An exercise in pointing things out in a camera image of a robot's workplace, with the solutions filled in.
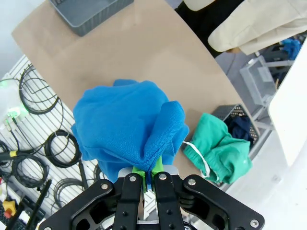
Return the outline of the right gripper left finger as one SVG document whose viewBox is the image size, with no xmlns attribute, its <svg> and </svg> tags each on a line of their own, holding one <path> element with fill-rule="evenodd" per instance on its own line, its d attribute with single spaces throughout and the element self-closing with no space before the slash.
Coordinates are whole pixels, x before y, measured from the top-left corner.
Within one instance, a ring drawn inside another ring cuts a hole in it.
<svg viewBox="0 0 307 230">
<path fill-rule="evenodd" d="M 115 183 L 100 179 L 39 225 L 41 230 L 96 230 L 114 216 L 116 230 L 134 230 L 143 177 L 132 170 Z"/>
</svg>

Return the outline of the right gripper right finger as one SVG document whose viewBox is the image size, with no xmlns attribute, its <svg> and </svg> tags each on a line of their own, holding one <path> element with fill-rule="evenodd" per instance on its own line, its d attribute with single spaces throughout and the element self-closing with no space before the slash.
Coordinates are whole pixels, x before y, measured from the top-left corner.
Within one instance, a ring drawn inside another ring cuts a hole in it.
<svg viewBox="0 0 307 230">
<path fill-rule="evenodd" d="M 160 228 L 183 230 L 182 211 L 214 230 L 260 230 L 264 217 L 198 175 L 181 179 L 159 158 L 151 171 Z"/>
</svg>

